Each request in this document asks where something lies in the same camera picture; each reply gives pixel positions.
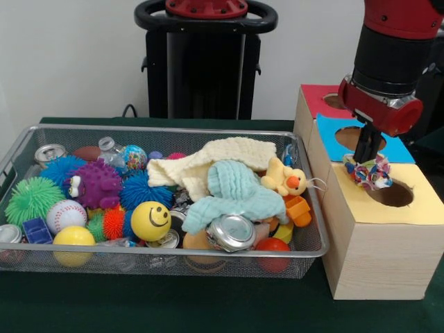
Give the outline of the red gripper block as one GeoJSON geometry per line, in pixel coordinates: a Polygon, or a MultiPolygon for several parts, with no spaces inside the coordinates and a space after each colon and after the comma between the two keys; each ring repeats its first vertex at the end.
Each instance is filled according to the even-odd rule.
{"type": "Polygon", "coordinates": [[[409,132],[419,120],[423,104],[413,94],[392,99],[371,94],[352,84],[346,76],[339,85],[339,98],[344,107],[366,124],[362,127],[354,160],[364,163],[374,160],[381,144],[381,132],[392,137],[409,132]]]}

